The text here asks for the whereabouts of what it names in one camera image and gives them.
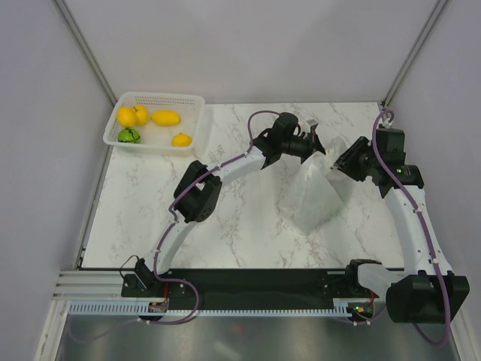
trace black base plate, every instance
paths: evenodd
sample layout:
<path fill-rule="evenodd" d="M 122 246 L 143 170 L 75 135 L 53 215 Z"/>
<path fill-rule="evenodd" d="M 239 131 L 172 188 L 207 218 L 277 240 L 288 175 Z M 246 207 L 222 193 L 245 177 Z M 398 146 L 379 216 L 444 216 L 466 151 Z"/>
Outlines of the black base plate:
<path fill-rule="evenodd" d="M 333 298 L 366 298 L 369 290 L 352 284 L 343 268 L 195 269 L 173 268 L 163 278 L 191 282 L 200 295 L 200 310 L 311 310 L 332 309 Z M 135 275 L 126 275 L 122 297 L 164 297 L 165 284 L 145 290 Z M 170 310 L 194 307 L 195 294 L 180 283 L 168 284 Z"/>

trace green fruit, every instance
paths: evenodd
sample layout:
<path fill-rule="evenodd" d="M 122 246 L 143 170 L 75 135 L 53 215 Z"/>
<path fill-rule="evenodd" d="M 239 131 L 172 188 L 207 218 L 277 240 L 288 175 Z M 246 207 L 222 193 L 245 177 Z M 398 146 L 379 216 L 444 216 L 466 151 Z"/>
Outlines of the green fruit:
<path fill-rule="evenodd" d="M 117 136 L 117 140 L 120 143 L 135 143 L 141 142 L 141 135 L 135 129 L 126 128 L 122 130 Z"/>

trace white basket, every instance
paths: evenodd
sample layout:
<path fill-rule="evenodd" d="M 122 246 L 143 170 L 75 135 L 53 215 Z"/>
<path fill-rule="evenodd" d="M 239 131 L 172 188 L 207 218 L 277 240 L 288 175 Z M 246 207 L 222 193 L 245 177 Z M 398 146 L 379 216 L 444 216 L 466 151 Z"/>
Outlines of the white basket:
<path fill-rule="evenodd" d="M 124 129 L 116 120 L 120 107 L 143 105 L 149 111 L 149 122 L 145 126 L 134 126 L 141 135 L 140 144 L 121 143 L 117 140 L 119 132 Z M 128 92 L 123 94 L 112 111 L 105 127 L 104 142 L 109 145 L 137 150 L 153 150 L 156 153 L 171 155 L 189 155 L 207 142 L 212 124 L 207 122 L 202 126 L 204 114 L 204 98 L 181 94 Z M 176 126 L 158 126 L 150 118 L 154 111 L 170 110 L 180 115 L 180 123 Z M 179 134 L 187 134 L 192 138 L 188 147 L 172 147 L 172 138 Z"/>

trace wire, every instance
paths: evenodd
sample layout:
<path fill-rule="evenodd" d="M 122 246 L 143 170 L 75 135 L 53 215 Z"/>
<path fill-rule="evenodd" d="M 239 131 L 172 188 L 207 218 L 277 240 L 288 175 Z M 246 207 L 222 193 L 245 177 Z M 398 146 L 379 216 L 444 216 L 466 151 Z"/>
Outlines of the wire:
<path fill-rule="evenodd" d="M 126 264 L 127 264 L 132 258 L 134 258 L 134 257 L 137 258 L 137 261 L 139 260 L 139 258 L 138 258 L 137 255 L 132 254 L 132 255 L 129 257 L 129 259 L 127 259 L 127 260 L 123 263 L 123 265 L 121 265 L 120 268 L 119 268 L 120 277 L 121 277 L 124 281 L 126 280 L 126 276 L 122 275 L 122 268 L 123 268 L 124 265 L 126 265 Z"/>
<path fill-rule="evenodd" d="M 254 118 L 254 116 L 258 115 L 258 114 L 275 114 L 275 115 L 279 115 L 279 113 L 277 113 L 276 111 L 257 111 L 255 113 L 252 113 L 247 121 L 247 132 L 249 133 L 249 148 L 247 149 L 247 152 L 246 153 L 250 153 L 250 151 L 253 149 L 254 147 L 254 138 L 253 138 L 253 133 L 252 133 L 252 129 L 250 128 L 250 123 L 252 121 L 252 119 Z M 239 156 L 235 156 L 234 158 L 231 158 L 229 160 L 226 160 L 225 162 L 223 162 L 221 165 L 220 165 L 220 168 L 228 165 L 228 164 L 231 164 L 239 159 L 242 159 L 246 156 L 245 153 L 242 153 L 240 154 Z M 174 221 L 175 222 L 178 222 L 179 220 L 179 217 L 177 216 L 177 212 L 174 210 L 175 206 L 177 205 L 178 202 L 180 202 L 180 200 L 193 188 L 195 187 L 198 183 L 200 183 L 201 181 L 203 181 L 206 177 L 208 177 L 209 175 L 213 174 L 214 172 L 220 170 L 219 167 L 213 167 L 211 170 L 203 173 L 203 175 L 201 175 L 200 177 L 198 177 L 196 180 L 194 180 L 190 185 L 188 185 L 187 188 L 185 188 L 181 193 L 180 195 L 174 199 L 174 201 L 172 202 L 172 204 L 169 206 L 168 210 L 169 212 L 171 212 L 171 214 L 174 216 Z M 164 243 L 164 240 L 167 238 L 169 232 L 174 228 L 174 223 L 171 223 L 169 225 L 169 227 L 167 227 L 167 229 L 165 230 L 164 234 L 162 235 L 162 237 L 160 238 L 159 240 L 159 243 L 157 244 L 157 252 L 156 252 L 156 255 L 154 256 L 154 260 L 153 260 L 153 274 L 154 276 L 156 277 L 157 280 L 161 281 L 161 282 L 178 282 L 178 283 L 181 283 L 181 284 L 185 284 L 186 286 L 190 287 L 192 289 L 192 291 L 194 291 L 194 294 L 195 294 L 195 306 L 194 308 L 192 309 L 192 311 L 185 317 L 183 318 L 180 318 L 179 320 L 175 320 L 175 321 L 151 321 L 151 323 L 156 323 L 156 324 L 159 324 L 159 325 L 178 325 L 180 323 L 185 323 L 189 320 L 191 320 L 195 314 L 195 312 L 198 310 L 198 306 L 199 306 L 199 302 L 200 302 L 200 296 L 198 294 L 198 291 L 197 289 L 195 288 L 195 286 L 193 284 L 191 284 L 190 282 L 186 281 L 186 280 L 182 280 L 180 278 L 162 278 L 159 276 L 159 274 L 157 273 L 157 262 L 159 261 L 159 252 L 160 252 L 160 247 L 162 246 L 162 244 Z"/>
<path fill-rule="evenodd" d="M 426 241 L 428 243 L 428 248 L 431 256 L 434 258 L 436 257 L 436 250 L 434 249 L 433 241 L 431 239 L 431 234 L 429 233 L 428 229 L 428 224 L 426 223 L 426 219 L 424 218 L 424 215 L 420 211 L 420 208 L 414 199 L 414 197 L 411 195 L 409 190 L 398 180 L 398 178 L 395 176 L 395 174 L 389 169 L 387 164 L 384 162 L 383 158 L 381 157 L 381 154 L 379 152 L 379 149 L 377 148 L 377 140 L 376 140 L 376 130 L 377 126 L 379 125 L 379 122 L 381 121 L 382 118 L 384 118 L 385 115 L 389 115 L 390 118 L 388 119 L 389 123 L 392 123 L 394 120 L 394 112 L 391 110 L 384 110 L 379 113 L 377 116 L 376 120 L 374 121 L 374 126 L 373 126 L 373 131 L 372 131 L 372 143 L 373 143 L 373 150 L 374 154 L 376 155 L 376 158 L 378 162 L 380 163 L 381 167 L 386 171 L 387 175 L 396 183 L 396 185 L 399 187 L 399 189 L 404 193 L 406 198 L 409 200 L 410 204 L 413 206 L 413 210 L 416 212 L 419 222 L 421 223 L 422 231 L 424 232 Z M 436 272 L 437 279 L 439 280 L 439 284 L 441 287 L 441 293 L 443 295 L 443 303 L 444 303 L 444 334 L 441 340 L 439 341 L 432 341 L 426 334 L 419 328 L 419 325 L 417 323 L 413 323 L 414 328 L 419 332 L 421 337 L 425 339 L 429 344 L 432 344 L 433 346 L 436 347 L 441 347 L 444 346 L 448 340 L 449 340 L 449 334 L 450 334 L 450 329 L 451 329 L 451 309 L 449 306 L 449 297 L 448 297 L 448 291 L 446 288 L 446 284 L 444 283 L 443 279 L 443 274 L 441 273 L 440 266 L 437 263 L 433 263 L 434 270 Z"/>
<path fill-rule="evenodd" d="M 274 115 L 279 115 L 279 113 L 277 113 L 276 111 L 257 111 L 253 114 L 250 115 L 248 121 L 247 121 L 247 131 L 249 133 L 249 148 L 247 149 L 247 152 L 246 153 L 250 153 L 250 151 L 252 150 L 252 148 L 254 147 L 254 138 L 253 138 L 253 134 L 252 134 L 252 130 L 250 128 L 250 122 L 252 120 L 252 118 L 254 118 L 255 115 L 257 114 L 263 114 L 263 113 L 268 113 L 268 114 L 274 114 Z M 241 158 L 244 158 L 246 156 L 246 154 L 241 154 L 240 156 L 236 156 L 232 159 L 229 159 L 227 161 L 225 161 L 224 163 L 222 163 L 220 166 L 223 167 L 225 165 L 228 165 L 230 163 L 233 163 L 235 162 L 236 160 L 239 160 Z M 175 205 L 193 188 L 195 187 L 195 185 L 197 183 L 200 183 L 202 180 L 204 180 L 207 176 L 209 176 L 210 174 L 213 174 L 215 171 L 218 171 L 219 170 L 219 167 L 214 167 L 212 168 L 211 170 L 207 171 L 206 173 L 204 173 L 202 176 L 200 176 L 199 178 L 197 178 L 196 180 L 194 180 L 190 185 L 188 185 L 187 188 L 185 188 L 185 190 L 176 198 L 174 199 L 174 201 L 172 202 L 172 204 L 169 206 L 168 210 L 169 212 L 171 212 L 171 214 L 174 216 L 174 221 L 175 222 L 178 222 L 178 216 L 177 216 L 177 213 L 175 212 L 174 210 L 174 207 Z M 159 243 L 157 244 L 157 251 L 160 251 L 160 247 L 162 246 L 162 243 L 164 242 L 164 240 L 167 238 L 167 235 L 169 234 L 169 232 L 172 230 L 172 228 L 174 228 L 174 223 L 171 223 L 169 225 L 169 227 L 165 230 L 164 234 L 161 236 L 161 238 L 159 239 Z M 123 280 L 125 280 L 124 278 L 124 275 L 122 274 L 122 268 L 124 265 L 127 264 L 128 261 L 130 261 L 133 257 L 137 257 L 137 260 L 139 260 L 139 257 L 136 256 L 136 255 L 132 255 L 129 257 L 129 259 L 127 259 L 123 265 L 120 267 L 119 269 L 119 273 L 120 273 L 120 276 L 122 277 Z M 191 284 L 190 282 L 188 282 L 187 280 L 182 280 L 182 279 L 179 279 L 179 278 L 162 278 L 159 276 L 159 274 L 157 273 L 157 262 L 158 262 L 158 259 L 159 259 L 159 252 L 156 253 L 156 255 L 154 256 L 154 264 L 153 264 L 153 274 L 154 276 L 156 277 L 157 280 L 161 281 L 161 282 L 164 282 L 166 283 L 165 285 L 165 300 L 164 302 L 166 302 L 168 300 L 168 282 L 178 282 L 178 283 L 181 283 L 181 284 L 185 284 L 186 286 L 190 287 L 193 291 L 194 291 L 194 294 L 195 294 L 195 306 L 194 308 L 192 309 L 192 311 L 185 317 L 183 318 L 180 318 L 179 320 L 174 320 L 174 321 L 159 321 L 159 320 L 151 320 L 149 321 L 149 323 L 154 323 L 154 324 L 158 324 L 158 325 L 178 325 L 178 324 L 181 324 L 181 323 L 185 323 L 187 321 L 190 321 L 193 316 L 194 316 L 194 313 L 198 310 L 198 306 L 199 306 L 199 302 L 200 302 L 200 296 L 198 294 L 198 291 L 197 289 L 195 288 L 195 286 L 193 284 Z M 114 328 L 112 329 L 109 329 L 108 331 L 106 332 L 103 332 L 101 333 L 100 335 L 97 335 L 96 337 L 93 337 L 93 338 L 88 338 L 88 339 L 80 339 L 76 336 L 74 336 L 72 334 L 72 331 L 71 331 L 71 327 L 70 327 L 70 321 L 68 321 L 68 325 L 67 325 L 67 332 L 68 332 L 68 335 L 71 337 L 72 340 L 74 340 L 75 342 L 79 343 L 79 344 L 88 344 L 90 342 L 94 342 L 94 341 L 97 341 L 98 339 L 114 332 L 114 331 L 117 331 L 118 329 L 121 329 L 123 328 L 124 326 L 127 326 L 129 325 L 130 323 L 134 323 L 134 322 L 137 322 L 139 321 L 140 319 L 136 318 L 134 320 L 128 320 L 126 322 L 123 322 L 123 323 L 120 323 L 119 325 L 115 326 Z M 62 358 L 64 358 L 65 356 L 65 349 L 62 351 Z"/>
<path fill-rule="evenodd" d="M 377 320 L 379 317 L 381 317 L 384 312 L 386 312 L 386 305 L 384 305 L 383 308 L 381 308 L 381 311 L 379 311 L 378 314 L 375 314 L 374 316 L 372 316 L 372 318 L 370 318 L 369 320 L 366 320 L 366 321 L 356 321 L 355 322 L 355 325 L 354 326 L 363 326 L 363 325 L 370 325 L 373 321 Z M 343 319 L 343 318 L 333 318 L 333 320 L 336 320 L 336 321 L 339 321 L 339 322 L 342 322 L 342 323 L 350 323 L 350 324 L 353 324 L 354 322 L 352 322 L 351 320 L 348 320 L 347 318 L 346 319 Z"/>
<path fill-rule="evenodd" d="M 375 300 L 375 298 L 376 298 L 376 296 L 374 295 L 374 292 L 373 292 L 373 291 L 369 290 L 369 292 L 371 292 L 371 301 L 369 302 L 368 308 L 369 308 L 370 306 L 374 306 L 374 300 Z"/>

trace metal floor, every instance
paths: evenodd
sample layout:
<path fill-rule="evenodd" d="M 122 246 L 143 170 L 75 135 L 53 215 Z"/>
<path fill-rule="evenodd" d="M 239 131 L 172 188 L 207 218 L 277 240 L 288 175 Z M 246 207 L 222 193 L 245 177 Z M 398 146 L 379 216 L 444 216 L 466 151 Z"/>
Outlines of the metal floor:
<path fill-rule="evenodd" d="M 90 338 L 127 317 L 74 316 L 71 330 Z M 424 327 L 438 339 L 443 326 Z M 67 361 L 311 361 L 311 360 L 457 360 L 451 342 L 428 345 L 407 324 L 383 315 L 370 326 L 353 327 L 325 318 L 199 317 L 179 326 L 129 324 L 91 344 L 62 342 Z"/>

